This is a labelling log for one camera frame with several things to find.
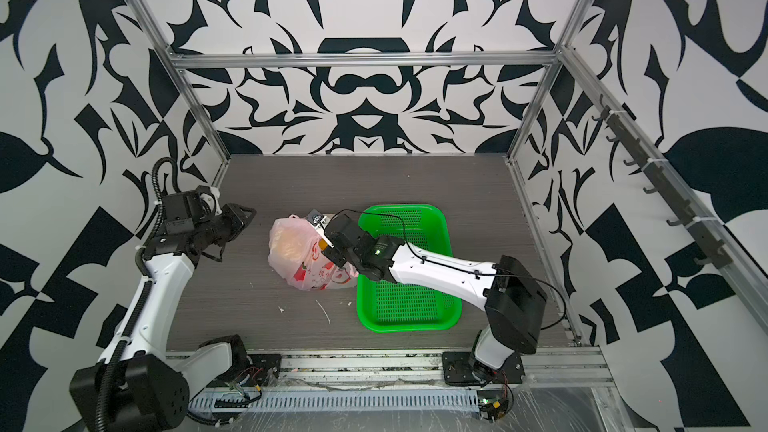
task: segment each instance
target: enclosure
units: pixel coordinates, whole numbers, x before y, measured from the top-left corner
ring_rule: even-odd
[[[257,210],[168,341],[282,355],[272,409],[222,427],[764,430],[767,40],[768,0],[0,0],[3,429],[84,428],[69,382],[123,320],[170,157],[168,192]],[[565,297],[497,423],[440,359],[485,312],[375,333],[354,288],[267,263],[276,219],[379,204]]]

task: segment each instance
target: wire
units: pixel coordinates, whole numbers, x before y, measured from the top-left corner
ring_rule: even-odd
[[[563,295],[560,293],[559,290],[557,290],[557,288],[555,286],[553,286],[552,284],[550,284],[549,282],[547,282],[545,280],[541,280],[540,278],[536,278],[536,277],[529,277],[527,275],[513,274],[510,271],[504,270],[504,269],[497,269],[497,270],[499,270],[501,272],[506,272],[506,274],[483,274],[483,273],[478,272],[478,271],[468,271],[468,270],[465,270],[463,268],[454,267],[453,265],[443,264],[442,262],[436,262],[436,261],[433,261],[433,260],[429,260],[425,255],[421,255],[420,256],[419,254],[417,254],[416,251],[413,250],[413,247],[411,247],[411,243],[408,242],[408,237],[406,236],[406,221],[404,221],[402,219],[402,217],[394,216],[392,214],[377,214],[377,213],[374,213],[374,212],[361,212],[360,210],[354,210],[352,208],[343,208],[342,210],[339,210],[334,215],[334,217],[338,216],[342,212],[354,212],[354,213],[357,213],[357,214],[367,214],[369,216],[394,217],[394,218],[398,219],[400,221],[400,223],[402,224],[402,238],[406,241],[406,245],[408,246],[408,250],[411,251],[411,254],[414,254],[415,256],[419,257],[422,260],[422,262],[429,262],[430,264],[441,265],[443,267],[451,268],[451,269],[459,271],[459,272],[464,272],[465,274],[475,275],[475,277],[485,276],[485,277],[525,278],[525,279],[528,279],[528,280],[533,280],[533,281],[545,284],[545,285],[549,286],[553,291],[555,291],[555,293],[557,293],[558,296],[560,296],[560,300],[563,303],[563,312],[562,312],[562,314],[560,315],[560,318],[557,321],[552,322],[550,325],[547,325],[546,327],[542,327],[541,330],[545,331],[548,328],[552,328],[555,325],[557,325],[560,322],[562,322],[563,320],[565,320],[565,316],[566,316],[566,312],[567,312],[566,305],[565,305],[565,299],[563,298]]]
[[[231,418],[228,418],[228,419],[207,419],[205,417],[201,417],[201,416],[197,415],[192,410],[187,410],[187,417],[188,418],[191,418],[192,420],[194,420],[198,424],[212,425],[214,427],[220,427],[222,425],[232,424],[234,422],[234,418],[239,417],[240,414],[235,415],[235,416],[233,416]]]
[[[144,287],[139,294],[139,299],[136,301],[136,306],[130,313],[128,322],[126,322],[125,327],[123,328],[122,338],[116,343],[112,356],[109,359],[109,364],[107,364],[107,369],[104,371],[104,376],[101,378],[96,399],[97,432],[107,432],[107,427],[109,426],[109,402],[114,387],[114,375],[118,370],[120,358],[123,356],[125,347],[128,345],[128,338],[133,333],[134,327],[139,320],[139,315],[141,315],[141,310],[149,299],[149,292],[152,289],[152,284],[153,282],[151,280],[144,283]]]
[[[168,162],[173,167],[173,175],[171,176],[171,181],[174,185],[178,182],[178,176],[179,176],[179,169],[178,165],[176,164],[176,161],[173,160],[170,157],[163,157],[159,159],[154,166],[152,167],[152,188],[154,189],[154,194],[158,198],[158,216],[155,219],[154,226],[152,227],[152,232],[149,234],[149,238],[154,237],[158,231],[160,230],[160,226],[163,224],[163,220],[165,219],[165,207],[163,206],[163,193],[162,190],[160,190],[160,180],[159,180],[159,174],[160,174],[160,167]]]
[[[514,404],[514,394],[512,393],[512,389],[509,387],[509,382],[507,381],[507,373],[502,370],[502,374],[504,375],[504,397],[507,397],[507,390],[509,390],[509,404],[507,404],[507,412],[509,412]]]
[[[525,275],[517,275],[517,274],[513,274],[513,273],[510,273],[508,270],[504,270],[503,268],[500,268],[499,270],[500,270],[500,271],[502,271],[502,272],[508,272],[508,273],[507,273],[507,274],[482,274],[482,273],[480,273],[480,272],[467,272],[467,273],[468,273],[468,274],[472,274],[472,275],[481,275],[481,276],[487,276],[487,277],[516,277],[516,278],[526,278],[526,279],[528,279],[528,280],[533,280],[533,281],[536,281],[536,282],[540,282],[540,283],[546,284],[546,285],[548,285],[548,286],[549,286],[549,287],[550,287],[550,288],[551,288],[551,289],[552,289],[552,290],[553,290],[553,291],[554,291],[554,292],[555,292],[555,293],[556,293],[556,294],[557,294],[557,295],[560,297],[560,300],[561,300],[561,302],[563,303],[563,312],[560,314],[560,318],[559,318],[558,320],[556,320],[556,321],[552,322],[550,325],[548,325],[548,326],[546,326],[546,327],[542,327],[542,330],[543,330],[543,331],[545,331],[545,330],[547,330],[548,328],[552,328],[552,327],[554,327],[555,325],[557,325],[557,324],[559,324],[560,322],[562,322],[563,320],[565,320],[565,316],[566,316],[566,309],[565,309],[565,299],[563,298],[563,295],[560,293],[560,291],[559,291],[559,290],[557,290],[557,289],[555,288],[555,286],[553,286],[552,284],[550,284],[549,282],[547,282],[547,281],[545,281],[545,280],[541,280],[540,278],[536,278],[536,277],[527,277],[527,276],[525,276]]]

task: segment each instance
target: plastic bag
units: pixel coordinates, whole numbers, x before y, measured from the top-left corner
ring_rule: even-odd
[[[299,290],[325,290],[357,286],[351,264],[337,267],[320,251],[320,234],[304,218],[275,220],[270,230],[270,266]]]

